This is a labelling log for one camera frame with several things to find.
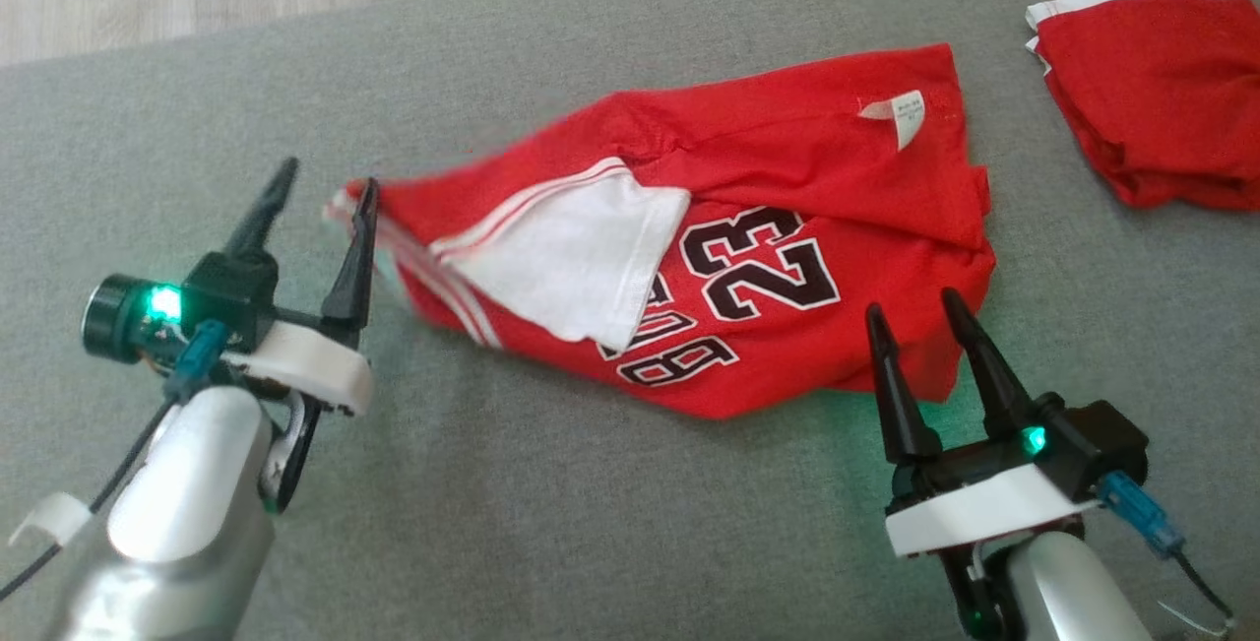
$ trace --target fabric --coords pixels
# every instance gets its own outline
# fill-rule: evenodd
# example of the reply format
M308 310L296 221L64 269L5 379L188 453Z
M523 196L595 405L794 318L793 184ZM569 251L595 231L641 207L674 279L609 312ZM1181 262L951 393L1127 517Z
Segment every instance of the fabric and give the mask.
M995 205L985 330L1029 390L1105 395L1150 436L1150 489L1246 638L1257 215L1129 210L1094 180L1019 48L1033 1L397 0L0 68L0 535L45 494L89 499L159 403L147 368L82 353L89 292L179 281L284 156L302 169L270 243L277 300L318 310L343 256L320 209L368 166L440 174L617 89L945 39ZM320 421L239 641L959 638L940 565L885 534L869 395L696 421L423 327L383 290L363 350L370 412ZM924 411L945 445L983 434L965 365ZM1120 520L1086 523L1153 636L1184 628L1158 601L1211 623ZM0 638L40 637L93 534L0 604ZM42 549L24 535L0 577Z
M1126 205L1260 210L1260 13L1251 0L1056 0L1028 48Z
M422 317L706 418L872 389L872 301L942 402L961 350L941 287L976 310L994 266L948 45L616 93L381 199L386 272Z

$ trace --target white clip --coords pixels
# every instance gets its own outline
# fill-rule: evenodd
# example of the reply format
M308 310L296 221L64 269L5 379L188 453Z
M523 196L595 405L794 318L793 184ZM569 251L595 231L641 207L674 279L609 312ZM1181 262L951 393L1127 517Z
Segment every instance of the white clip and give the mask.
M38 528L52 535L58 545L64 548L89 520L92 520L92 511L83 505L83 501L58 491L45 496L35 505L35 509L26 515L26 520L23 520L21 525L18 525L18 530L14 530L13 535L9 536L9 547L11 548L28 528Z
M1002 538L1097 505L1063 496L1034 462L1027 462L896 511L883 526L892 552L903 558Z
M372 368L358 350L346 349L323 332L296 322L277 321L252 354L223 354L246 375L280 382L299 393L316 395L352 416L372 404Z

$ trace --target gray couch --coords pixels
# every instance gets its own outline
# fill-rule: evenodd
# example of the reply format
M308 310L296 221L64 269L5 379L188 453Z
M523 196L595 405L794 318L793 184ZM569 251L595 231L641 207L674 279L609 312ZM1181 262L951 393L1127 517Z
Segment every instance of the gray couch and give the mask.
M449 169L615 89L946 40L993 188L985 324L1032 389L1148 431L1149 487L1260 622L1260 219L1124 209L1022 49L1031 1L401 0L0 71L0 524L89 496L156 404L150 373L81 353L94 283L181 277L281 156L305 174L278 296L314 309L338 258L320 205L377 161ZM697 422L420 326L384 292L364 349L373 412L321 427L241 638L960 637L939 565L885 538L864 395ZM949 443L980 434L969 384L927 416ZM1120 523L1089 526L1153 632L1179 627L1158 599L1211 618ZM0 637L35 636L77 554L0 607Z

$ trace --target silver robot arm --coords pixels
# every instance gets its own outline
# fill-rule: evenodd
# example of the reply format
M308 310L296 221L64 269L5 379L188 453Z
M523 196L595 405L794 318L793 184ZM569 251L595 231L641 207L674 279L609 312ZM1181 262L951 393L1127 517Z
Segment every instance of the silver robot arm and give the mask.
M47 638L231 638L275 539L258 485L271 438L248 390L194 395L118 496Z
M924 422L878 305L867 312L885 456L895 465L885 528L898 557L936 557L963 631L979 641L1150 641L1111 574L1084 543L1081 513L1111 508L1162 559L1176 559L1226 617L1232 611L1187 562L1184 538L1140 484L1147 436L1102 399L1067 408L1029 398L958 291L942 291L984 407L982 442L953 450Z
M86 350L123 364L144 359L164 377L164 403L91 505L49 497L68 502L58 510L76 520L55 521L69 531L54 536L66 540L106 510L149 445L47 638L231 638L275 538L271 516L292 500L321 413L367 412L372 372L358 345L378 186L364 183L345 218L350 247L320 314L299 314L275 306L278 264L266 252L296 174L297 160L285 160L224 249L203 256L180 286L113 275L91 296ZM261 399L290 406L287 427ZM0 588L0 602L59 550L50 547Z

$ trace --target red jersey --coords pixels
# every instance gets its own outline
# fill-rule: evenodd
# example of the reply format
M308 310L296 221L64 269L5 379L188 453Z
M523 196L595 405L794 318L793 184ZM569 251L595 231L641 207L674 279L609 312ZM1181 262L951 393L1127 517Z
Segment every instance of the red jersey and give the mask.
M328 205L346 223L359 185ZM863 314L945 399L994 256L948 45L611 94L500 156L387 183L378 269L426 321L706 418L869 390Z

